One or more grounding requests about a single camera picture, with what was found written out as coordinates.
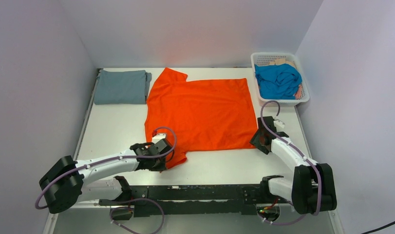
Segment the orange t shirt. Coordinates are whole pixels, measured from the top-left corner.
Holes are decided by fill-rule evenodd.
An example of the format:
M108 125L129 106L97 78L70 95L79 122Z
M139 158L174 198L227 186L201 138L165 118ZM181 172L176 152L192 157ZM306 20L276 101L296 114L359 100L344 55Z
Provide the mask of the orange t shirt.
M258 129L245 78L189 81L187 74L165 68L153 84L147 100L147 141L153 131L172 129L168 140L173 168L186 162L194 151L250 149Z

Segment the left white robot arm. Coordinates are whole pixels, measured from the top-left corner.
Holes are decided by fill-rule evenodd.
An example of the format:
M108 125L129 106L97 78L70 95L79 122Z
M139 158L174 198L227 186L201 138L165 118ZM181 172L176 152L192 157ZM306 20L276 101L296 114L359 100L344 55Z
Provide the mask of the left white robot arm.
M40 179L41 194L35 207L58 214L82 201L128 202L132 190L120 173L163 171L166 156L173 150L174 145L162 138L156 143L136 143L127 151L95 159L73 160L64 156Z

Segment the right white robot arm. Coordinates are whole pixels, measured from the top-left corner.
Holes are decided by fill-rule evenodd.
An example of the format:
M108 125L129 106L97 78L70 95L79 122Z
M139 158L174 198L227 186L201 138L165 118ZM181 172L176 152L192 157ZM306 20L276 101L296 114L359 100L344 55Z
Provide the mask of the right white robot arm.
M263 177L261 195L283 198L301 215L334 210L338 201L331 166L305 156L285 132L277 130L278 122L272 116L259 117L257 121L259 128L250 144L266 155L277 156L293 172L290 177Z

